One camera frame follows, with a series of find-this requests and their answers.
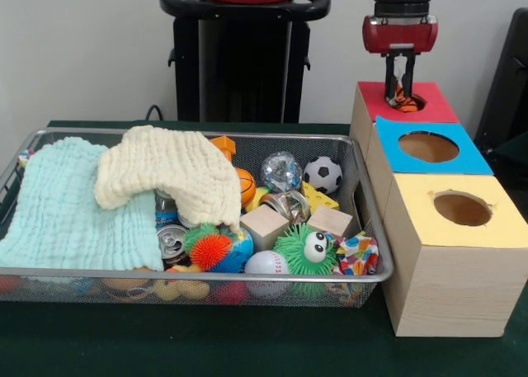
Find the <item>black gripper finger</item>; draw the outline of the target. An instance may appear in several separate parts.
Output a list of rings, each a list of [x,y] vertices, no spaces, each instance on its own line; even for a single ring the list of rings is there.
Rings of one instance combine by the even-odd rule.
[[[387,101],[392,100],[396,94],[397,77],[394,75],[394,60],[393,54],[387,54],[385,57],[384,97]]]
[[[416,61],[415,54],[407,54],[407,61],[405,64],[405,72],[402,76],[402,89],[405,97],[413,95],[413,70]]]

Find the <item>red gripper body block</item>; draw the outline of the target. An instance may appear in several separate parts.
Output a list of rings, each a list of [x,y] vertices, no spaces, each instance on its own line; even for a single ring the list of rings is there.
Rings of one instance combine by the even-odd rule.
[[[366,16],[362,24],[365,49],[371,54],[388,54],[396,49],[414,53],[430,52],[438,36],[436,16],[377,17]]]

